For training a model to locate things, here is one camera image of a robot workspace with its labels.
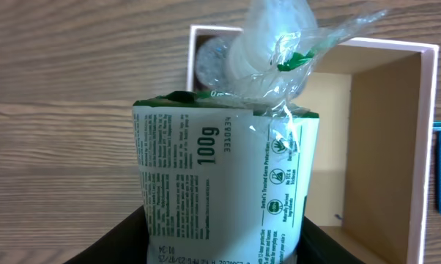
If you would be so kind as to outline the green white packet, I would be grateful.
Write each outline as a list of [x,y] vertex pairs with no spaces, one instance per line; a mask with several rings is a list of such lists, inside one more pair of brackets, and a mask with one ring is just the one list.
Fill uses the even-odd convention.
[[224,82],[133,104],[148,263],[294,263],[319,115],[293,100],[321,58],[383,16],[330,28],[260,18]]

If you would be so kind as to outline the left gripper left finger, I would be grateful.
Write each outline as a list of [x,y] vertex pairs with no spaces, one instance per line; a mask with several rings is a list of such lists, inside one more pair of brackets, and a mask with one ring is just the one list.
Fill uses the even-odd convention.
[[141,206],[65,264],[146,264],[149,232]]

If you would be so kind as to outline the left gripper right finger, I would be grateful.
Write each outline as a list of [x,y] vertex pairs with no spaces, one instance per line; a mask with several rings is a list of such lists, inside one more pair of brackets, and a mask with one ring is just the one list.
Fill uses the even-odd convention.
[[363,264],[311,220],[303,217],[297,264]]

